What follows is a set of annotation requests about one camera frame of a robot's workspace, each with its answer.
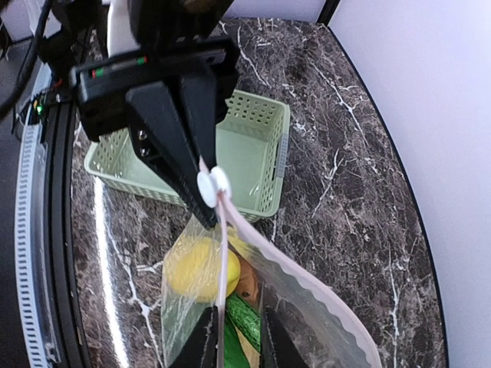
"lemon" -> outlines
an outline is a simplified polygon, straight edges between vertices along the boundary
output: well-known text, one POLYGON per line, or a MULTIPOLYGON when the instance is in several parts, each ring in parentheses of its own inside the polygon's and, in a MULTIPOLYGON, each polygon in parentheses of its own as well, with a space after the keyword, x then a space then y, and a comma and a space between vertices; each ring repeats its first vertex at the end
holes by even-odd
MULTIPOLYGON (((211 238, 191 240, 182 237, 163 261, 163 273, 169 286, 178 294, 209 303, 218 294, 221 260, 217 244, 211 238)), ((227 297, 240 279, 240 262, 229 250, 227 297)))

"green basket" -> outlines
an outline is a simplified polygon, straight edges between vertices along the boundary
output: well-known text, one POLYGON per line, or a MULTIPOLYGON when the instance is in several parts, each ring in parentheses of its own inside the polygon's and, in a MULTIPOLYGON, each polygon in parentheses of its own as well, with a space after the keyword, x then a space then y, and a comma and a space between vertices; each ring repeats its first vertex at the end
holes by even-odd
MULTIPOLYGON (((216 126, 216 159, 232 184, 232 201, 250 222, 279 207, 288 149, 290 108, 236 90, 229 112, 216 126)), ((180 197, 134 154, 127 130, 92 143, 85 169, 111 188, 175 205, 180 197)))

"screw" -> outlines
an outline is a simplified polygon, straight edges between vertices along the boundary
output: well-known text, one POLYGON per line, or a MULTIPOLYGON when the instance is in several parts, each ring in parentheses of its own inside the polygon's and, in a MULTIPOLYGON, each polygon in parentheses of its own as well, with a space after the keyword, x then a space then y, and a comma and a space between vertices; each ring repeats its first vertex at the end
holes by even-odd
POLYGON ((138 139, 145 140, 146 138, 147 138, 147 133, 145 133, 143 130, 138 130, 138 139))
POLYGON ((150 150, 148 148, 140 148, 140 155, 142 157, 147 157, 150 154, 150 150))

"brown marble surface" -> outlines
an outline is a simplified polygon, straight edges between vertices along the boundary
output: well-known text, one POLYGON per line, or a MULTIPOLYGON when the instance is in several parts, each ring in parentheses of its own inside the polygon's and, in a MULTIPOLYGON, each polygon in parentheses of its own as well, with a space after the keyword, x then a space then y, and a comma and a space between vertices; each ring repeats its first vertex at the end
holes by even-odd
MULTIPOLYGON (((238 88, 292 109, 281 207, 256 227, 353 309, 384 366, 445 367, 435 278, 407 179, 331 32, 275 19, 228 21, 217 32, 240 46, 238 88)), ((89 142, 80 127, 75 135, 73 241, 93 366, 158 367, 161 261, 189 213, 89 176, 89 142)))

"green vegetable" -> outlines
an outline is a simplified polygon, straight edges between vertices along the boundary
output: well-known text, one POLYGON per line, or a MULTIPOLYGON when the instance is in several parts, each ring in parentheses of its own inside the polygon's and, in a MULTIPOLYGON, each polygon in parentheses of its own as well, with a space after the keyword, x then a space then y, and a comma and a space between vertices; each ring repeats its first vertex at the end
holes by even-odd
POLYGON ((225 315, 225 368, 250 368, 236 327, 227 315, 225 315))
POLYGON ((261 353, 261 317, 258 312, 237 293, 233 293, 226 301, 226 315, 254 349, 261 353))

